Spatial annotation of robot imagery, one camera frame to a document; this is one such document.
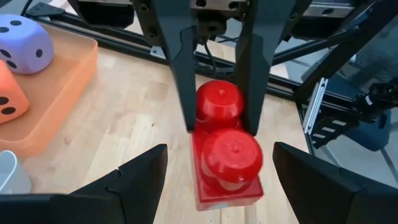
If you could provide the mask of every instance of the orange tray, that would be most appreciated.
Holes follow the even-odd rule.
[[[42,26],[54,42],[54,60],[36,75],[14,75],[30,106],[21,117],[0,125],[0,151],[17,156],[34,156],[48,146],[96,71],[95,40]]]

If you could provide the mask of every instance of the wooden surface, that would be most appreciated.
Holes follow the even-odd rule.
[[[53,4],[68,8],[64,0]],[[136,24],[129,30],[140,32]],[[234,60],[232,48],[210,45],[216,56]],[[287,76],[283,65],[272,72]],[[197,76],[197,86],[208,80]],[[35,193],[70,193],[151,147],[166,143],[169,164],[155,223],[297,223],[271,157],[276,141],[307,150],[295,103],[267,95],[256,139],[264,153],[260,173],[263,198],[249,207],[197,212],[190,137],[185,132],[169,67],[100,49],[96,77],[49,148],[26,159],[24,167]]]

